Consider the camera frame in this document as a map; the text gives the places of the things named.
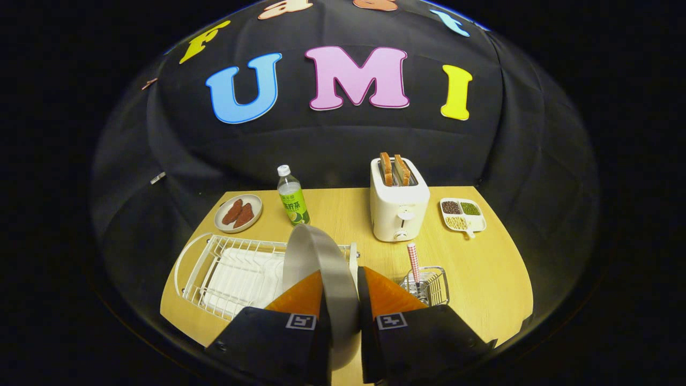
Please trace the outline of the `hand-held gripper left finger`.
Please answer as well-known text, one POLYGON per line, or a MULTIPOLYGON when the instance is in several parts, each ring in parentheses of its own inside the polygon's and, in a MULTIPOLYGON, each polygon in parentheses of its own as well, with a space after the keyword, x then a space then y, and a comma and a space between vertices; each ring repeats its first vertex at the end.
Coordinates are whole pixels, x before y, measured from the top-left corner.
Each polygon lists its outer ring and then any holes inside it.
POLYGON ((332 328, 320 271, 264 308, 243 308, 206 353, 257 384, 329 385, 332 328))

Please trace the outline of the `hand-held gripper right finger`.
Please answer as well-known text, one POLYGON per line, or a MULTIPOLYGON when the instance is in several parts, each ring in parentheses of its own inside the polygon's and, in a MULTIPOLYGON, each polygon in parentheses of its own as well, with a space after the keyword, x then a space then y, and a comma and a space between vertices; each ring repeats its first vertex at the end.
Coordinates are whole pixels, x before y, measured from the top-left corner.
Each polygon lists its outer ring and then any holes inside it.
POLYGON ((451 384, 496 345, 449 306, 424 305, 377 271, 360 267, 357 280, 365 383, 451 384))

